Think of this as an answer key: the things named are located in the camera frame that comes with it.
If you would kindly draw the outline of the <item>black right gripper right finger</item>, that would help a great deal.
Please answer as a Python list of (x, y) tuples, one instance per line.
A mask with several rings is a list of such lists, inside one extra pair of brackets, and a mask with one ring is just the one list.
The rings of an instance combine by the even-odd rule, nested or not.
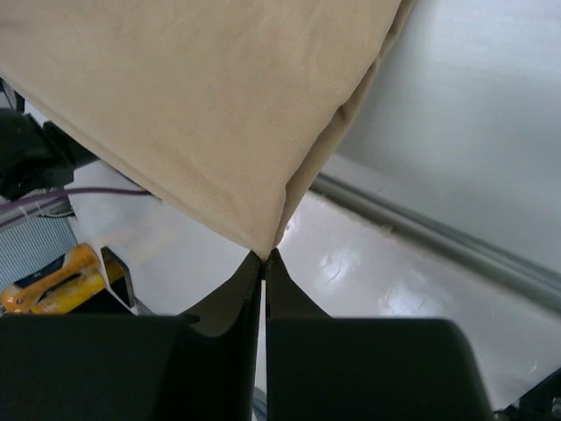
[(489, 420), (466, 336), (445, 318), (335, 318), (265, 265), (272, 420)]

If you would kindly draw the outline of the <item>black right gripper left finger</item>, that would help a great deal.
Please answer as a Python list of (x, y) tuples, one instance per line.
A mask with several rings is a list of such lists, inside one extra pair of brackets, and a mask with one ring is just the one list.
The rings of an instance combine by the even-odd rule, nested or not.
[(176, 316), (135, 314), (129, 268), (98, 259), (106, 288), (76, 309), (2, 315), (2, 419), (250, 419), (259, 258)]

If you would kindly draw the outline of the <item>beige t shirt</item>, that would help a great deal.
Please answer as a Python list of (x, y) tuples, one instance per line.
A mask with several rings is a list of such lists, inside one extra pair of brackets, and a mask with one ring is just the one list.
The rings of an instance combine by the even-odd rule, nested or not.
[(266, 258), (410, 1), (4, 1), (1, 76), (112, 167)]

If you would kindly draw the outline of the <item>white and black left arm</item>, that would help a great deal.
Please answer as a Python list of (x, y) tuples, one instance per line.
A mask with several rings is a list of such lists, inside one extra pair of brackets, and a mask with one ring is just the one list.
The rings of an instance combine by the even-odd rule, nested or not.
[(1, 81), (1, 197), (14, 201), (40, 189), (61, 189), (75, 171), (97, 160), (51, 121), (25, 112), (25, 100)]

